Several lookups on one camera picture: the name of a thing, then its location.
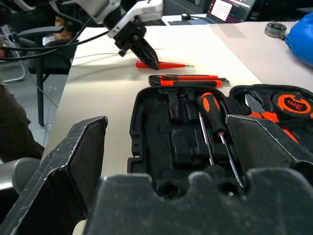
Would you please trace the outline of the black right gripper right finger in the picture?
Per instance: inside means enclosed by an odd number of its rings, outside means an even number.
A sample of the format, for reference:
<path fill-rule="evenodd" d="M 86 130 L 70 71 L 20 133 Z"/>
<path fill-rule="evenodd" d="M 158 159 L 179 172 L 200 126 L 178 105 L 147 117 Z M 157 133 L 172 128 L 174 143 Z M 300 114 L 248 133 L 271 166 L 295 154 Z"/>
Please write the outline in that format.
<path fill-rule="evenodd" d="M 228 115 L 226 124 L 244 172 L 284 167 L 312 173 L 313 154 L 293 141 L 276 123 L 257 117 Z"/>

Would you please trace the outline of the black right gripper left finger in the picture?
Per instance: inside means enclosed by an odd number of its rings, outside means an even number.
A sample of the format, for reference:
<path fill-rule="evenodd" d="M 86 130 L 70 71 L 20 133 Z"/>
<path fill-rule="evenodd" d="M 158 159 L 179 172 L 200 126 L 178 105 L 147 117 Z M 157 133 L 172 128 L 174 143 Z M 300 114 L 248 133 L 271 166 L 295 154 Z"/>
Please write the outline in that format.
<path fill-rule="evenodd" d="M 108 119 L 72 126 L 0 224 L 2 235 L 70 235 L 87 219 L 102 171 Z"/>

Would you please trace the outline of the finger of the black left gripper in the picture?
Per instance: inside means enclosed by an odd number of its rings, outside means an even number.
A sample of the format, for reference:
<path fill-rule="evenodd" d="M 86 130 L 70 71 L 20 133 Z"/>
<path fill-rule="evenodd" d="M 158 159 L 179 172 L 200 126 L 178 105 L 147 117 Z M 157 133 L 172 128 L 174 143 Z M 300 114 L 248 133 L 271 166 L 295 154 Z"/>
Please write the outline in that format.
<path fill-rule="evenodd" d="M 158 56 L 155 50 L 150 46 L 132 46 L 131 51 L 137 56 L 137 58 L 143 62 L 147 67 L 159 70 Z"/>
<path fill-rule="evenodd" d="M 158 56 L 144 38 L 136 40 L 136 56 L 144 65 L 151 69 L 159 69 Z"/>

